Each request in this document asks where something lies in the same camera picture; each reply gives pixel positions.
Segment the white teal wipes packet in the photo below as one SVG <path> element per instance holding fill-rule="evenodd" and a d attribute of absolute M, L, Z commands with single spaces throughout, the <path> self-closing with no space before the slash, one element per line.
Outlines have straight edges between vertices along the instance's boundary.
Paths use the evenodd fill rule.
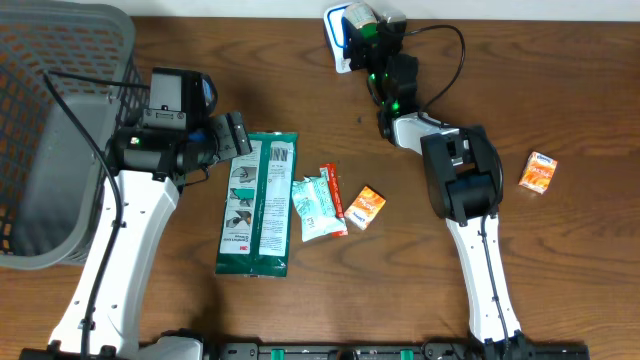
<path fill-rule="evenodd" d="M 329 184 L 324 177 L 294 181 L 292 200 L 301 219 L 303 242 L 347 230 L 346 224 L 337 215 Z"/>

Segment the green white 3M package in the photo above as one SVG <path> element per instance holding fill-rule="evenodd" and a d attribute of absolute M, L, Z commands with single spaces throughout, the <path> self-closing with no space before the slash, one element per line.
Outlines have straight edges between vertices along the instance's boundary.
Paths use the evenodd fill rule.
<path fill-rule="evenodd" d="M 252 133 L 252 152 L 232 160 L 217 275 L 287 276 L 297 139 Z"/>

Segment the red snack stick packet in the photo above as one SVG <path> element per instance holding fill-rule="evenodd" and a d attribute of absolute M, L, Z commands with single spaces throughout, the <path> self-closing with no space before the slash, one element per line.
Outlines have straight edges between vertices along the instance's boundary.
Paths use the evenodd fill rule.
<path fill-rule="evenodd" d="M 341 201 L 341 194 L 338 184 L 338 179 L 336 175 L 336 166 L 334 163 L 326 163 L 320 167 L 321 175 L 327 180 L 332 201 L 336 209 L 337 218 L 341 221 L 343 225 L 346 225 L 346 220 L 344 218 L 344 210 Z"/>

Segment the orange small box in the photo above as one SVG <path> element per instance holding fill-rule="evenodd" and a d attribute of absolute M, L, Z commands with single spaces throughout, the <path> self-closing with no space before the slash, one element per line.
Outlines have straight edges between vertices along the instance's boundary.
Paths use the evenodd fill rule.
<path fill-rule="evenodd" d="M 344 213 L 345 218 L 361 230 L 366 230 L 386 204 L 386 199 L 365 186 Z"/>
<path fill-rule="evenodd" d="M 549 188 L 558 161 L 539 152 L 532 152 L 527 159 L 519 185 L 538 194 Z"/>

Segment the green lid cream jar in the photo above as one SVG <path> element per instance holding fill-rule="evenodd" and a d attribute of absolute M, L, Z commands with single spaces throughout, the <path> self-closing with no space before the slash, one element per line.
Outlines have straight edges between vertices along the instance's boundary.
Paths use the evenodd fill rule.
<path fill-rule="evenodd" d="M 378 19 L 365 2 L 348 5 L 342 16 L 345 39 L 371 38 L 377 33 Z"/>

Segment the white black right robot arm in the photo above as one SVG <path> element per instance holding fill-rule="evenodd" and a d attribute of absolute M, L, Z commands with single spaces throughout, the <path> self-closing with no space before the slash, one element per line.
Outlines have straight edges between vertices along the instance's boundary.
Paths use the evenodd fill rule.
<path fill-rule="evenodd" d="M 500 260 L 498 207 L 504 171 L 481 126 L 433 119 L 416 101 L 418 61 L 402 53 L 403 21 L 342 18 L 343 52 L 353 70 L 368 73 L 378 128 L 396 147 L 423 158 L 427 192 L 456 248 L 470 309 L 470 332 L 486 359 L 525 359 L 530 352 L 510 300 Z"/>

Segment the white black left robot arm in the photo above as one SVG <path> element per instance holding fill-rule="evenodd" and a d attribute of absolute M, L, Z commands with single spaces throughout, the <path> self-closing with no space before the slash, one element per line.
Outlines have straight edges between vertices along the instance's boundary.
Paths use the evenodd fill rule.
<path fill-rule="evenodd" d="M 218 91 L 201 72 L 156 67 L 147 106 L 110 137 L 106 150 L 87 141 L 105 175 L 99 222 L 81 278 L 44 349 L 20 360 L 208 359 L 190 330 L 139 341 L 144 293 L 159 240 L 189 187 L 188 174 L 252 151 L 238 112 L 216 115 Z"/>

